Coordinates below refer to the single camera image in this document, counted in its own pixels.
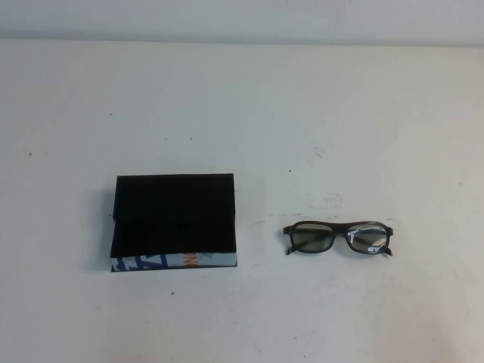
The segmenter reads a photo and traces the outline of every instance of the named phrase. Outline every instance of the glasses frame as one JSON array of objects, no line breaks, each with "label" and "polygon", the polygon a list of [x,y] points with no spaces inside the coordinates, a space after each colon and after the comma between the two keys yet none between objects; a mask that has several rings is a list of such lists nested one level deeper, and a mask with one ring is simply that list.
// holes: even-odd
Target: glasses frame
[{"label": "glasses frame", "polygon": [[[331,228],[331,230],[333,231],[333,234],[331,236],[331,242],[330,242],[330,244],[327,248],[325,248],[323,250],[316,250],[316,251],[304,251],[304,250],[301,250],[300,248],[298,248],[298,246],[294,243],[293,232],[296,229],[296,227],[298,225],[309,225],[309,224],[310,225],[323,225],[323,226]],[[350,236],[349,236],[349,229],[351,227],[356,226],[356,225],[378,225],[378,226],[382,227],[386,232],[386,243],[385,243],[384,248],[382,248],[382,249],[380,249],[376,252],[369,252],[369,251],[365,252],[365,251],[360,251],[360,250],[357,250],[356,248],[354,248],[351,244],[351,240],[350,240]],[[294,251],[299,251],[301,253],[323,253],[323,252],[326,252],[333,246],[334,241],[336,240],[336,237],[338,235],[342,234],[345,237],[349,248],[351,248],[353,251],[355,251],[357,253],[363,253],[365,255],[379,255],[381,253],[386,253],[389,256],[393,256],[392,250],[389,248],[390,237],[393,236],[393,228],[388,227],[387,225],[384,225],[381,222],[364,221],[364,222],[353,222],[353,223],[328,223],[328,222],[317,222],[317,221],[301,221],[301,222],[297,222],[293,225],[290,225],[288,227],[284,227],[283,233],[289,235],[290,243],[291,243],[291,247],[289,247],[287,249],[286,255],[290,255]]]}]

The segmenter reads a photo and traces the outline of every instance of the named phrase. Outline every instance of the dust speck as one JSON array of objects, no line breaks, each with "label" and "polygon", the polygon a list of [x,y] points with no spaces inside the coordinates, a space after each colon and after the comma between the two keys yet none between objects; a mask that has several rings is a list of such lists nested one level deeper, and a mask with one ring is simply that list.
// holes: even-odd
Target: dust speck
[{"label": "dust speck", "polygon": [[251,227],[251,228],[252,228],[252,227],[255,227],[256,225],[261,225],[261,224],[262,224],[262,223],[264,223],[264,222],[265,222],[265,220],[255,222],[255,223],[253,223],[252,225],[250,225],[249,227]]}]

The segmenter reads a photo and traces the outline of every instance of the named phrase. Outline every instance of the nose bridge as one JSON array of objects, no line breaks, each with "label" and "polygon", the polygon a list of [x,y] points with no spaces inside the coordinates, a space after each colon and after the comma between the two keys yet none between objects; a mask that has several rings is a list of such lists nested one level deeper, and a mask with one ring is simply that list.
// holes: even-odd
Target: nose bridge
[{"label": "nose bridge", "polygon": [[346,235],[346,227],[339,227],[339,228],[333,228],[334,234],[337,234],[339,236],[345,236]]}]

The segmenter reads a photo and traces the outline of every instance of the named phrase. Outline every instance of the white backdrop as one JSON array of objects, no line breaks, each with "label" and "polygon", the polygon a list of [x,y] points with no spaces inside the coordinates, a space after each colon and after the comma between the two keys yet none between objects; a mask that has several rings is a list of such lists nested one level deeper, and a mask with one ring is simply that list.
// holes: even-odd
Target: white backdrop
[{"label": "white backdrop", "polygon": [[484,45],[481,0],[1,0],[0,37]]},{"label": "white backdrop", "polygon": [[[0,41],[2,359],[482,363],[483,64]],[[239,266],[109,272],[116,176],[194,172],[235,174]],[[385,222],[394,256],[285,256],[302,219]]]}]

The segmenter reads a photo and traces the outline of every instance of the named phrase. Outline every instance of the black case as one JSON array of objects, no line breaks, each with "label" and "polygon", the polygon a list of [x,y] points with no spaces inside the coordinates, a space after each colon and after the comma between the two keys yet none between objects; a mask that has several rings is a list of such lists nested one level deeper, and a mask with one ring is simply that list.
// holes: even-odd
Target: black case
[{"label": "black case", "polygon": [[118,176],[111,271],[237,265],[233,174]]}]

